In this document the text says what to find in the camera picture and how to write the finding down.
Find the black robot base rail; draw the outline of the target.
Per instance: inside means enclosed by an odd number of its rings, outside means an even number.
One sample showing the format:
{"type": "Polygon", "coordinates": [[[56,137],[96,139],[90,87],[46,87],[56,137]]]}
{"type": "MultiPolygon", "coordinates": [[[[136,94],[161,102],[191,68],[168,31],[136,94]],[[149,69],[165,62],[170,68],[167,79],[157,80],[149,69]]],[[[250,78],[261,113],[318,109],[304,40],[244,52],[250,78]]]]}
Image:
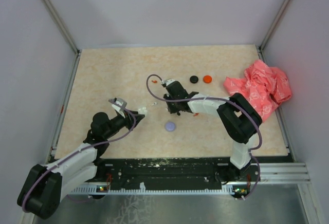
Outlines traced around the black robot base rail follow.
{"type": "Polygon", "coordinates": [[[256,163],[234,169],[228,158],[105,159],[95,178],[72,194],[246,196],[260,180],[256,163]]]}

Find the purple earbud charging case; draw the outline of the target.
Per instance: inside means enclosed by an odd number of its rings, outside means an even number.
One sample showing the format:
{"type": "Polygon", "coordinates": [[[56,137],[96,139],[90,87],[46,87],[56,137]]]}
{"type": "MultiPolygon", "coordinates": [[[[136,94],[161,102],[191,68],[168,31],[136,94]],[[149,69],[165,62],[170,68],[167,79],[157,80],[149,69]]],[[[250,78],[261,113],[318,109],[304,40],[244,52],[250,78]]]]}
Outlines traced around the purple earbud charging case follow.
{"type": "Polygon", "coordinates": [[[168,131],[168,132],[173,132],[176,130],[176,124],[174,122],[167,122],[165,124],[165,130],[168,131]]]}

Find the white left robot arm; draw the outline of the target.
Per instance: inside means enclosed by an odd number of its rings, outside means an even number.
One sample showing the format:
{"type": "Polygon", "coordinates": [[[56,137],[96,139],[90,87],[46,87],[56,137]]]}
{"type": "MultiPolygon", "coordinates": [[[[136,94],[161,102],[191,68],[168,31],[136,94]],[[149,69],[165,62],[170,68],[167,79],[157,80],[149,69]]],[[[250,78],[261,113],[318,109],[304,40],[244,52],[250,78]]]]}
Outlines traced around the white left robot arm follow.
{"type": "Polygon", "coordinates": [[[76,150],[53,163],[36,164],[30,169],[17,204],[25,213],[49,218],[72,190],[90,179],[101,181],[106,177],[107,169],[100,165],[100,157],[111,137],[123,128],[131,132],[144,118],[144,114],[131,110],[117,112],[112,119],[104,112],[96,113],[87,137],[76,150]]]}

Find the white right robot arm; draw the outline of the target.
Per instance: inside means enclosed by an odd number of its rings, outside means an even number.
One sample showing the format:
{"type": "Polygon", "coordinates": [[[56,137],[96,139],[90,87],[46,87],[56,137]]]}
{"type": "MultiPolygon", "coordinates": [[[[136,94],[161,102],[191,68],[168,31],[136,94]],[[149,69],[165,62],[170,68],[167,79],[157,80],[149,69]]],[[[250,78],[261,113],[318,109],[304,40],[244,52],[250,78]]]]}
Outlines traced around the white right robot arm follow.
{"type": "Polygon", "coordinates": [[[177,80],[161,82],[168,92],[163,95],[171,114],[181,112],[207,114],[220,118],[227,134],[233,140],[233,149],[227,166],[219,171],[221,182],[240,181],[248,174],[251,151],[262,146],[259,126],[262,118],[240,93],[228,98],[215,98],[199,92],[188,93],[177,80]]]}

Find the white earbud charging case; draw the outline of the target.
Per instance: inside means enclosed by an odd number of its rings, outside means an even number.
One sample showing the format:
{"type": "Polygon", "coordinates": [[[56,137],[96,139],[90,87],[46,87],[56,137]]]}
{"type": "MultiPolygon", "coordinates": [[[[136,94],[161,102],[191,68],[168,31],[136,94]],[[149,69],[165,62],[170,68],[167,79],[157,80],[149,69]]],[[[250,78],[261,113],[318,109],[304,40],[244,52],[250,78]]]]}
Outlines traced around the white earbud charging case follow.
{"type": "Polygon", "coordinates": [[[138,113],[146,116],[148,114],[148,110],[144,106],[144,107],[141,107],[141,108],[138,109],[138,113]]]}

